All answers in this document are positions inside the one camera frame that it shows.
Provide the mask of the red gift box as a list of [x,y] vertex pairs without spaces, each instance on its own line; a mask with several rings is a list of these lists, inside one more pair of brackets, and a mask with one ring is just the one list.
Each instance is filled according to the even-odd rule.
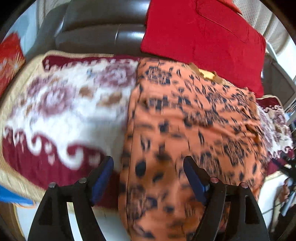
[[20,38],[16,32],[9,34],[0,47],[0,95],[25,64]]

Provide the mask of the dark brown leather sofa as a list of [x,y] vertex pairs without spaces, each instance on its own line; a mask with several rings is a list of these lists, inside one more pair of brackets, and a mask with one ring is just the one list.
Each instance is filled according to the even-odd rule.
[[[156,57],[140,51],[150,1],[70,1],[57,50]],[[271,53],[265,54],[261,77],[264,94],[277,96],[284,108],[295,99],[295,83]]]

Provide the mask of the red knit blanket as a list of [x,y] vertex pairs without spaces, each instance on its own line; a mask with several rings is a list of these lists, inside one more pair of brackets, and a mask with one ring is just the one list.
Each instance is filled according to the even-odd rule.
[[237,87],[264,95],[266,41],[220,1],[151,1],[142,52],[215,71]]

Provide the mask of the floral plush sofa cover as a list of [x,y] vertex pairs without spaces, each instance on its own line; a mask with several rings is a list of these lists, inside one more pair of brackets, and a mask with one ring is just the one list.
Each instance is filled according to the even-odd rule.
[[[109,155],[114,175],[100,206],[116,208],[130,96],[138,58],[47,55],[29,78],[20,78],[1,115],[4,160],[36,186],[69,185]],[[227,82],[190,66],[204,78]],[[256,99],[266,165],[292,149],[279,104]]]

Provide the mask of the orange black floral garment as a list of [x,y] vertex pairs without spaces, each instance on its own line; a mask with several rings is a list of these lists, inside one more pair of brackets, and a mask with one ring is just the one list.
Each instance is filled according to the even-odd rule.
[[266,149],[253,92],[190,66],[140,59],[128,108],[118,210],[132,240],[189,240],[204,206],[183,170],[191,156],[223,183],[257,197]]

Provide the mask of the beige dotted curtain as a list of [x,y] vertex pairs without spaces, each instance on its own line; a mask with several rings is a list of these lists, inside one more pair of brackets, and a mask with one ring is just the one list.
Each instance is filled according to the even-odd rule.
[[280,55],[288,46],[290,36],[277,18],[262,2],[253,0],[233,0],[234,8],[240,15],[271,44],[275,53]]

